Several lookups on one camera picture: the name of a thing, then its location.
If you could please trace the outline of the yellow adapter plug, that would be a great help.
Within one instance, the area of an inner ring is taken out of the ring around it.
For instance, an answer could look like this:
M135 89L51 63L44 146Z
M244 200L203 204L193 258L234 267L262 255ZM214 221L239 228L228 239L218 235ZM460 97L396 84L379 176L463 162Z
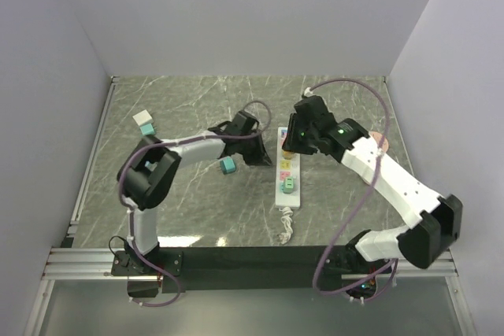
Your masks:
M284 159L291 159L295 154L291 151L283 150L282 155Z

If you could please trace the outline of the white multicolour power strip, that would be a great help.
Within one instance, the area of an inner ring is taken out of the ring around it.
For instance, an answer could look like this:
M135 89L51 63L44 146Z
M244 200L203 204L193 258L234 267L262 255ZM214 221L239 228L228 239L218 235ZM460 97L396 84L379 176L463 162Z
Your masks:
M301 205L301 156L283 150L287 127L277 128L275 206L299 209Z

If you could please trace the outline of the teal adapter plug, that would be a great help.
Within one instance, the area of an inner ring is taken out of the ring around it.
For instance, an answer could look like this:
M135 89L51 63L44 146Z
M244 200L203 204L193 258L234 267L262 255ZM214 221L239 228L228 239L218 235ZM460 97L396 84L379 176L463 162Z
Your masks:
M220 170L224 175L236 172L236 164L232 157L223 157L219 160Z

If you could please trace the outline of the round pink power socket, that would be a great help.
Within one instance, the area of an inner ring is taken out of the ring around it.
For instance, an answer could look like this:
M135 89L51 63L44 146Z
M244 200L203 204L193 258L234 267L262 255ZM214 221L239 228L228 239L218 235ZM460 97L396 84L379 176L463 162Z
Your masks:
M384 153L388 151L389 141L383 134L379 133L378 131L370 131L369 135L376 141L376 144Z

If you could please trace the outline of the teal charger plug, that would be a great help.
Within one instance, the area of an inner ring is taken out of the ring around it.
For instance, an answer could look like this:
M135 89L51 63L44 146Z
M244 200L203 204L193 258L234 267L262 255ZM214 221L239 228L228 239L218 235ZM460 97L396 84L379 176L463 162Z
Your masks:
M155 135L156 131L153 124L144 124L140 127L140 131L143 136Z

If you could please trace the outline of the white charger plug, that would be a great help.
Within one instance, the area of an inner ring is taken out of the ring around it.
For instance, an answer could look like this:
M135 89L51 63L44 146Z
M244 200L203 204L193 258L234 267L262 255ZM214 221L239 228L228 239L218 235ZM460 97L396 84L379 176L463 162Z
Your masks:
M136 113L132 118L139 127L153 123L153 117L146 109Z

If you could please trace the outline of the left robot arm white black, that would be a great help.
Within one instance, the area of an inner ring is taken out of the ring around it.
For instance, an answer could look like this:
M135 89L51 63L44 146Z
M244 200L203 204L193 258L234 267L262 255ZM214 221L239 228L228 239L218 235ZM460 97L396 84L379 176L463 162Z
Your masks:
M198 135L182 139L142 137L117 174L120 203L128 214L125 252L141 275L157 266L159 249L156 208L167 197L177 171L203 161L239 154L249 166L272 164L259 120L245 110Z

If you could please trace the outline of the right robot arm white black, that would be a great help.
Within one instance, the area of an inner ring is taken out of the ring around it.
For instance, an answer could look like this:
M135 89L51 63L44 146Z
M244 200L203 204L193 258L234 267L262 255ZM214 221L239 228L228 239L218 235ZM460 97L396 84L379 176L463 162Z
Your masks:
M443 197L422 184L381 152L357 121L337 121L322 97L314 95L295 104L283 148L334 158L373 186L401 216L403 226L363 231L350 242L345 256L352 271L363 272L375 260L392 258L427 269L460 237L460 199L453 194Z

